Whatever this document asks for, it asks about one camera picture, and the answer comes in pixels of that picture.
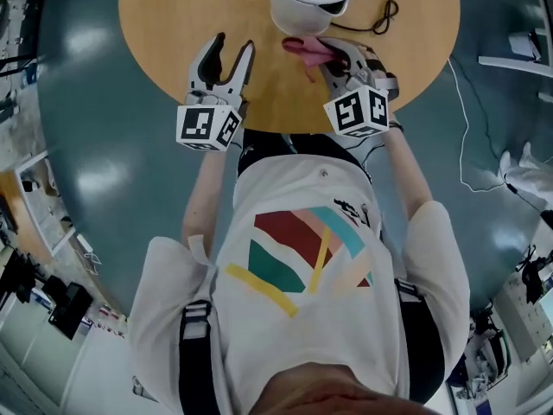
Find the person's right forearm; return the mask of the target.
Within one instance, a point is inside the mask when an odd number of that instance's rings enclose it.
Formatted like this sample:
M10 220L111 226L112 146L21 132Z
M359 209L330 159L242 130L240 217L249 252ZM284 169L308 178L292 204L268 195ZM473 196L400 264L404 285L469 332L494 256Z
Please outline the person's right forearm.
M391 170L408 220L433 197L404 134L390 129L382 134L382 143L388 154Z

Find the person's left forearm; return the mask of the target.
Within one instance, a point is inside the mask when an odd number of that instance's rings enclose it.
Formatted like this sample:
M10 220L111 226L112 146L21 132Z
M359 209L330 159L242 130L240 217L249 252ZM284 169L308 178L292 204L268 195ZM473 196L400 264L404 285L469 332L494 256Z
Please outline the person's left forearm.
M205 153L182 221L182 244L189 247L188 240L201 235L206 255L213 249L225 166L226 153Z

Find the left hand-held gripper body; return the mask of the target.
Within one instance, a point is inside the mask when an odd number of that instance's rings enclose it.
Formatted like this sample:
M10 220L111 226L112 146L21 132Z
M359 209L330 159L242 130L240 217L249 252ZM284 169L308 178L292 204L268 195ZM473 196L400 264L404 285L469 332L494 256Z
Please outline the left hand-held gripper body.
M192 150L227 150L246 111L239 94L191 89L177 108L175 141Z

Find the black equipment box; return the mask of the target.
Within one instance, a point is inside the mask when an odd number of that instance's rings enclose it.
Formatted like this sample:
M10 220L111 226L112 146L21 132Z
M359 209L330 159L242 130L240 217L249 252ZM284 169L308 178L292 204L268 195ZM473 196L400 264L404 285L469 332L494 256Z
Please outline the black equipment box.
M92 304L92 296L81 284L65 285L54 275L48 278L42 291L54 304L48 323L72 340Z

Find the person's white printed shirt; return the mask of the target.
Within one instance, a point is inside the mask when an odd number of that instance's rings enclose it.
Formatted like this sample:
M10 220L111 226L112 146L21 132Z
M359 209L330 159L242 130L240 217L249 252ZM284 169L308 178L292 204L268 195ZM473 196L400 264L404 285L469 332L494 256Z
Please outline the person's white printed shirt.
M331 157L268 157L238 177L234 207L215 263L198 236L149 243L128 331L146 389L181 410L182 313L213 274L233 410L249 412L272 377L308 362L348 367L372 390L406 397L395 265L364 171Z

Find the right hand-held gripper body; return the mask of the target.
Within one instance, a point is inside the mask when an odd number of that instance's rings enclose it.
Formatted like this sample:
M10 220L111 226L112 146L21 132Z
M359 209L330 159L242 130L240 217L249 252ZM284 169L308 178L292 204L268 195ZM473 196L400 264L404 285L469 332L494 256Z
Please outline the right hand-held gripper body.
M395 75L378 79L370 69L361 69L349 73L346 84L330 92L324 110L337 135L371 137L389 130L389 101L398 95Z

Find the person's right hand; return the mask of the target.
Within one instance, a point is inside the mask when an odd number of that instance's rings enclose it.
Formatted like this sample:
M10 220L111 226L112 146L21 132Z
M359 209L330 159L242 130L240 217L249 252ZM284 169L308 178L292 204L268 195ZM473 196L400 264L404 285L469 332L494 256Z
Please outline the person's right hand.
M367 46L361 46L360 52L365 56L366 65L378 79L386 77L386 69L375 52Z

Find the white desk frame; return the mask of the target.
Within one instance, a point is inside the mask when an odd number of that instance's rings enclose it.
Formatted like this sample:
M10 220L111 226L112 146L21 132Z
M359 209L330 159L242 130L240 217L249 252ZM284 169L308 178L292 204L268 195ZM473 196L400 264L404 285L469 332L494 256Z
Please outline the white desk frame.
M546 39L549 62L521 61L505 57L483 56L478 57L478 63L488 67L511 69L525 73L532 73L553 80L553 0L538 0L543 16L543 28L536 31Z

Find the pink cloth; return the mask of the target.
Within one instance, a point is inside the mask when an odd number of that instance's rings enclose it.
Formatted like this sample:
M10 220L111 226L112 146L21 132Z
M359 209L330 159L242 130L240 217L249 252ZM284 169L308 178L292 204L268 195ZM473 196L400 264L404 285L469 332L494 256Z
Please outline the pink cloth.
M332 62L342 63L340 57L315 36L286 37L282 40L282 47L302 60L305 74L311 83L315 83L312 70L316 67Z

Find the wooden shelf unit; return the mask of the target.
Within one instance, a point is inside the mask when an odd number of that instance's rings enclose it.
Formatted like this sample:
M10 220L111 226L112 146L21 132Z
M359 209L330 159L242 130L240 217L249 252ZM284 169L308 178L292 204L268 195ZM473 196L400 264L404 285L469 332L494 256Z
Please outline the wooden shelf unit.
M5 202L20 252L44 264L66 245L85 255L93 253L69 217L47 151L27 155L0 172L0 200Z

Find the person's black trousers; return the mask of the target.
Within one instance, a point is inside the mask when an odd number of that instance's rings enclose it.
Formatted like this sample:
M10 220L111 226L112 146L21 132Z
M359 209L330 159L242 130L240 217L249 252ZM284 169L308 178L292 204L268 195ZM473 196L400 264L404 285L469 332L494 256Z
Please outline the person's black trousers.
M283 134L245 129L242 151L238 160L237 176L252 164L274 156L325 156L349 162L368 172L345 148L324 134Z

